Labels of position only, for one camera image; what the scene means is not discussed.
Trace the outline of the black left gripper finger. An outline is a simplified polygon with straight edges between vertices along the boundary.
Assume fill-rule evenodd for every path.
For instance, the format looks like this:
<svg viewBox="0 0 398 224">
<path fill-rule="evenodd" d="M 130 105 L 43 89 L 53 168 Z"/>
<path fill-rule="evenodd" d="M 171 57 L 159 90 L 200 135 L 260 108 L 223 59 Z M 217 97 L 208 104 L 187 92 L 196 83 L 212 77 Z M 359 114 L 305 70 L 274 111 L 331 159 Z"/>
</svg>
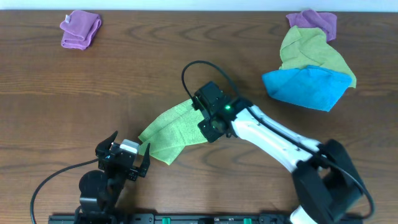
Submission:
<svg viewBox="0 0 398 224">
<path fill-rule="evenodd" d="M 145 177 L 150 166 L 150 143 L 147 145 L 142 163 L 139 167 L 139 177 Z"/>
<path fill-rule="evenodd" d="M 106 138 L 104 141 L 101 141 L 95 149 L 95 154 L 97 157 L 106 157 L 109 155 L 109 150 L 111 149 L 112 143 L 116 139 L 118 135 L 118 131 L 115 131 L 110 137 Z"/>
</svg>

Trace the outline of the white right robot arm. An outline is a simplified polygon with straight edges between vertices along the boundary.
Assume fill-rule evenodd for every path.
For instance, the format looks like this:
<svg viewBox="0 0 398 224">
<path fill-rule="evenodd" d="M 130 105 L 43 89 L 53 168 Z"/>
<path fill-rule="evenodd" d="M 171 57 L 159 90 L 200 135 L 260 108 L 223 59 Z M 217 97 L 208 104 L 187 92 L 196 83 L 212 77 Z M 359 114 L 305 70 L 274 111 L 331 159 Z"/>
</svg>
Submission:
<svg viewBox="0 0 398 224">
<path fill-rule="evenodd" d="M 364 187 L 345 148 L 301 136 L 266 116 L 243 97 L 225 95 L 214 82 L 195 92 L 193 107 L 204 116 L 198 124 L 208 142 L 222 135 L 246 140 L 281 163 L 292 175 L 300 205 L 291 223 L 361 223 L 348 210 Z"/>
</svg>

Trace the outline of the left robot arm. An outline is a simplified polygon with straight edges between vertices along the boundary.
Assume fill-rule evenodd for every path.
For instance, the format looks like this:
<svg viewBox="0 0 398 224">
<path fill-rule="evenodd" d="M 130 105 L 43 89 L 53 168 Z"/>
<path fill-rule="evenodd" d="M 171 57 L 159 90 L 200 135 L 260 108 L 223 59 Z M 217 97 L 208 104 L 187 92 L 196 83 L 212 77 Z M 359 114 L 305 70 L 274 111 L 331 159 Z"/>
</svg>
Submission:
<svg viewBox="0 0 398 224">
<path fill-rule="evenodd" d="M 80 206 L 75 210 L 74 223 L 129 223 L 128 216 L 116 210 L 116 203 L 126 181 L 146 176 L 150 166 L 150 144 L 137 167 L 134 161 L 139 144 L 127 139 L 118 144 L 114 141 L 117 135 L 114 132 L 95 148 L 98 169 L 80 179 Z"/>
</svg>

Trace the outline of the bright green cloth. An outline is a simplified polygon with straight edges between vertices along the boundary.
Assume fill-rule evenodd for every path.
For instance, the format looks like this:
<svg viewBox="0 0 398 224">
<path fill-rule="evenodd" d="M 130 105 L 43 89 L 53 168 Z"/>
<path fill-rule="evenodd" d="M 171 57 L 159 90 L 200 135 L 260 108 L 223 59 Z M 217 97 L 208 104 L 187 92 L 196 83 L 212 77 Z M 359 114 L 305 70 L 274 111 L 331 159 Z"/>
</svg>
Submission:
<svg viewBox="0 0 398 224">
<path fill-rule="evenodd" d="M 139 154 L 143 155 L 147 146 L 153 158 L 168 165 L 178 157 L 185 146 L 207 142 L 198 124 L 204 120 L 200 111 L 186 100 L 159 115 L 139 135 L 142 144 Z"/>
</svg>

